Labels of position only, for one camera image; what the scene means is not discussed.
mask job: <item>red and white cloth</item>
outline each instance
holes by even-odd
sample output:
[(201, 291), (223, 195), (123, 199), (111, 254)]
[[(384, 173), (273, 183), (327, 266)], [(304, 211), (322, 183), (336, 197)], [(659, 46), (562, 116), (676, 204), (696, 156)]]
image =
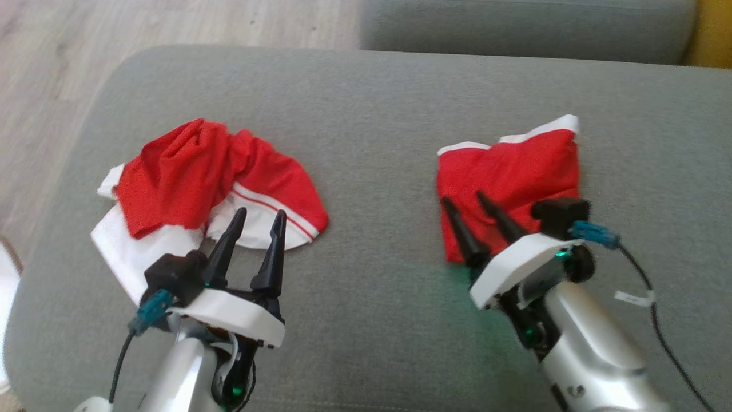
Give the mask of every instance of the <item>red and white cloth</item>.
[(130, 298), (147, 288), (144, 271), (165, 253), (185, 255), (204, 237), (218, 240), (234, 213), (247, 208), (242, 236), (250, 249), (269, 246), (278, 210), (287, 212), (285, 248), (312, 242), (328, 215), (295, 159), (248, 130), (197, 119), (146, 144), (110, 170), (97, 190), (119, 200), (91, 232)]
[[(448, 196), (478, 239), (497, 254), (506, 248), (506, 241), (480, 207), (476, 192), (487, 194), (529, 232), (538, 232), (532, 204), (579, 197), (578, 130), (577, 117), (567, 114), (527, 134), (501, 137), (493, 146), (465, 141), (443, 147), (437, 153), (438, 197)], [(447, 260), (462, 262), (444, 210), (441, 225)]]

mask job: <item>red stripe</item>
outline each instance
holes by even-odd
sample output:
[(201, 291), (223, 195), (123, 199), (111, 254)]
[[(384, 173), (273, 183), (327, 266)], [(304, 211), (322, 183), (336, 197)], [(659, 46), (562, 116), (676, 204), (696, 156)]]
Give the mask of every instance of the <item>red stripe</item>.
[[(276, 207), (270, 205), (269, 203), (265, 203), (265, 202), (262, 202), (261, 200), (252, 199), (251, 197), (244, 196), (243, 194), (241, 194), (238, 191), (236, 191), (235, 188), (232, 188), (231, 191), (233, 191), (235, 194), (238, 194), (241, 198), (246, 199), (246, 200), (248, 200), (250, 202), (254, 202), (254, 203), (258, 203), (258, 204), (263, 205), (263, 206), (267, 206), (270, 209), (274, 210), (275, 212), (279, 211), (279, 209), (277, 209)], [(307, 230), (305, 230), (304, 227), (300, 226), (300, 224), (297, 223), (295, 220), (293, 220), (290, 216), (287, 216), (287, 220), (290, 223), (292, 223), (293, 225), (297, 226), (298, 229), (302, 230), (302, 232), (305, 233), (305, 235), (310, 238), (310, 241), (311, 242), (315, 240), (315, 238)]]

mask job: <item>black cable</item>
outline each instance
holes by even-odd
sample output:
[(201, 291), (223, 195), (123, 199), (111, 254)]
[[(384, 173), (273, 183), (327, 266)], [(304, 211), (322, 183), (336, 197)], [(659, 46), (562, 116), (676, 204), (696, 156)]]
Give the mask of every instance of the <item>black cable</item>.
[[(643, 270), (641, 265), (638, 263), (637, 260), (630, 254), (628, 249), (625, 248), (622, 244), (618, 245), (618, 249), (623, 253), (623, 255), (630, 261), (630, 263), (633, 265), (635, 270), (640, 275), (640, 278), (643, 280), (643, 283), (646, 284), (646, 288), (649, 292), (653, 292), (653, 286), (651, 286), (651, 280), (648, 279), (648, 275), (646, 275), (646, 272)], [(663, 334), (661, 333), (661, 328), (658, 324), (658, 312), (656, 308), (656, 302), (651, 302), (651, 322), (653, 323), (653, 329), (656, 332), (656, 338), (658, 338), (658, 342), (660, 342), (661, 346), (663, 347), (663, 350), (666, 352), (666, 355), (671, 360), (671, 363), (676, 367), (676, 370), (679, 371), (679, 374), (684, 379), (684, 382), (686, 382), (687, 386), (691, 390), (691, 392), (694, 394), (696, 399), (701, 403), (701, 405), (708, 410), (709, 412), (714, 412), (714, 409), (712, 406), (707, 402), (703, 396), (699, 393), (699, 390), (696, 389), (696, 386), (694, 386), (694, 383), (691, 381), (691, 378), (689, 378), (689, 375), (686, 373), (684, 368), (681, 366), (679, 361), (676, 359), (676, 356), (673, 354), (673, 351), (671, 350), (671, 347), (668, 346), (668, 343), (666, 343), (666, 339), (663, 337)]]
[(247, 406), (249, 403), (249, 399), (252, 397), (252, 392), (254, 392), (254, 385), (257, 384), (257, 364), (252, 361), (252, 384), (249, 386), (249, 391), (247, 391), (247, 396), (244, 397), (244, 400), (242, 400), (242, 404), (239, 405), (239, 407), (234, 412), (241, 412), (242, 409), (244, 409), (244, 406)]
[(119, 372), (122, 370), (122, 361), (124, 360), (124, 356), (127, 354), (127, 349), (130, 347), (130, 342), (133, 337), (135, 337), (135, 332), (130, 330), (130, 333), (127, 335), (127, 339), (124, 340), (122, 350), (119, 351), (117, 366), (114, 367), (114, 376), (112, 377), (112, 388), (109, 390), (110, 405), (114, 403), (114, 394), (117, 392), (117, 381), (119, 380)]

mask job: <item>blue connector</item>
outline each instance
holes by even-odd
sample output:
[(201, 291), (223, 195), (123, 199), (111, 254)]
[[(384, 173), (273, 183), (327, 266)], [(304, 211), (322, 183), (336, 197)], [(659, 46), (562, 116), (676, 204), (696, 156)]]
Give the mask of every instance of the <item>blue connector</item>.
[(135, 336), (142, 336), (153, 323), (165, 317), (168, 308), (173, 306), (173, 296), (164, 289), (158, 290), (144, 305), (138, 309), (138, 314), (127, 326)]
[(610, 250), (615, 250), (620, 244), (620, 236), (612, 230), (587, 221), (576, 221), (572, 225), (572, 236), (588, 242), (599, 243)]

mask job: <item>gray ottoman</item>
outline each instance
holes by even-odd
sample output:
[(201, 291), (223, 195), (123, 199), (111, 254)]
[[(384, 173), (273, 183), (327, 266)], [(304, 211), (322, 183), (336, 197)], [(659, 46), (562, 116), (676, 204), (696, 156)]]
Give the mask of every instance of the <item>gray ottoman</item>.
[(676, 64), (696, 0), (365, 0), (361, 48)]
[[(7, 366), (29, 411), (109, 390), (135, 307), (92, 245), (95, 189), (144, 143), (203, 116), (249, 128), (309, 171), (330, 227), (287, 253), (282, 348), (257, 358), (252, 411), (554, 411), (499, 312), (444, 261), (436, 151), (579, 116), (581, 189), (657, 288), (662, 327), (719, 411), (732, 405), (732, 72), (439, 54), (154, 48), (109, 79), (60, 179), (10, 318)], [(678, 411), (699, 411), (658, 345), (619, 253), (588, 288), (648, 354)], [(244, 287), (262, 253), (238, 249)], [(132, 343), (115, 411), (135, 410), (172, 337)]]

